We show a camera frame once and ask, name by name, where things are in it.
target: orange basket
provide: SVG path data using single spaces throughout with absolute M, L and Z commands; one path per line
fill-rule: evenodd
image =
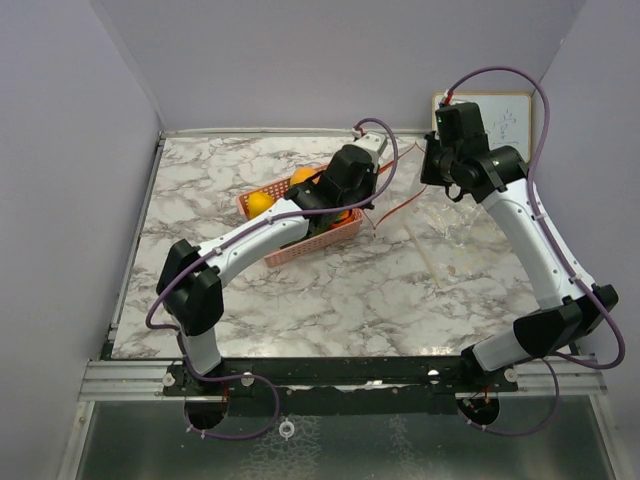
M 320 171 L 324 170 L 326 168 L 326 165 L 314 168 L 317 171 Z M 278 200 L 279 198 L 282 198 L 284 196 L 287 190 L 289 190 L 289 178 L 284 178 L 282 180 L 278 180 L 277 182 L 270 183 L 269 185 L 251 190 L 250 192 L 243 193 L 242 195 L 238 195 L 236 197 L 236 205 L 238 206 L 238 211 L 248 219 L 249 216 L 247 212 L 247 199 L 249 198 L 249 195 L 255 192 L 263 192 L 270 195 L 275 200 Z M 360 230 L 360 226 L 362 225 L 364 216 L 362 214 L 362 210 L 360 209 L 355 209 L 353 213 L 354 218 L 352 222 L 346 223 L 339 227 L 334 227 L 333 229 L 327 230 L 320 235 L 302 240 L 295 245 L 281 248 L 277 252 L 270 253 L 269 255 L 264 257 L 264 261 L 269 268 L 277 267 L 278 265 L 287 263 L 294 258 L 301 257 L 306 253 L 313 252 L 334 243 L 341 242 L 342 240 L 354 237 L 358 233 L 358 230 Z

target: table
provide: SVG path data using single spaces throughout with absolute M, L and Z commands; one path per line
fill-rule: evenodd
M 235 135 L 168 138 L 153 183 L 128 278 L 112 358 L 172 358 L 175 336 L 149 331 L 145 314 L 170 246 L 219 236 L 243 223 L 235 197 L 296 167 L 327 163 L 342 136 Z M 423 141 L 399 163 L 388 192 L 369 213 L 376 221 L 407 198 Z M 390 147 L 385 158 L 390 157 Z M 280 267 L 258 262 L 224 290 L 217 324 L 226 357 L 449 355 L 509 328 L 537 308 L 517 257 L 493 220 L 465 199 L 428 188 L 373 235 L 368 222 L 352 240 Z M 403 227 L 407 221 L 436 264 L 440 285 Z M 155 322 L 169 322 L 163 311 Z

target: marble tabletop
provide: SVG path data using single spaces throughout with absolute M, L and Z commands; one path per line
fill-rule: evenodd
M 287 177 L 298 166 L 325 164 L 348 141 L 268 135 L 167 139 L 112 357 L 178 356 L 173 333 L 144 325 L 170 246 L 182 238 L 198 244 L 239 226 L 244 218 L 236 195 Z M 409 153 L 376 209 L 367 212 L 372 222 L 418 188 L 421 140 L 402 137 L 399 144 Z M 524 270 L 493 220 L 471 200 L 454 204 L 435 187 L 375 232 L 365 221 L 356 237 L 341 244 L 273 269 L 255 263 L 225 288 L 224 302 L 216 330 L 227 357 L 455 354 L 537 308 Z M 155 317 L 169 321 L 164 311 Z

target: yellow fruit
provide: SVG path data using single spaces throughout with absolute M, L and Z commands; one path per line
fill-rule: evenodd
M 269 210 L 274 203 L 276 203 L 276 201 L 273 197 L 263 192 L 254 192 L 249 195 L 249 198 L 247 198 L 249 220 Z
M 304 182 L 307 178 L 312 177 L 313 175 L 315 175 L 316 169 L 315 168 L 311 168 L 311 167 L 300 167 L 298 168 L 295 172 L 293 172 L 293 175 L 291 175 L 291 180 L 289 180 L 289 185 L 295 185 L 297 183 L 302 183 Z M 313 183 L 318 183 L 318 179 L 316 178 Z

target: pink plastic basket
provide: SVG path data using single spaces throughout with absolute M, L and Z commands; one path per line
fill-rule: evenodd
M 316 167 L 316 170 L 324 170 L 325 168 L 326 165 Z M 256 188 L 255 190 L 251 190 L 250 192 L 238 195 L 236 197 L 236 205 L 238 206 L 238 211 L 246 218 L 248 218 L 247 199 L 249 198 L 249 195 L 254 192 L 264 192 L 278 200 L 285 194 L 287 190 L 289 190 L 289 178 L 284 178 L 282 180 L 278 180 L 277 182 L 270 183 L 269 185 L 265 185 L 264 187 Z M 273 252 L 264 257 L 264 261 L 270 268 L 277 267 L 278 265 L 287 263 L 294 258 L 298 258 L 306 253 L 313 252 L 328 245 L 354 237 L 358 233 L 358 230 L 360 230 L 363 219 L 364 216 L 362 214 L 362 210 L 356 209 L 354 211 L 354 219 L 352 222 L 349 222 L 338 228 L 334 228 L 333 230 L 328 230 L 307 240 L 298 242 L 295 245 L 291 245 L 290 247 L 282 248 L 277 252 Z

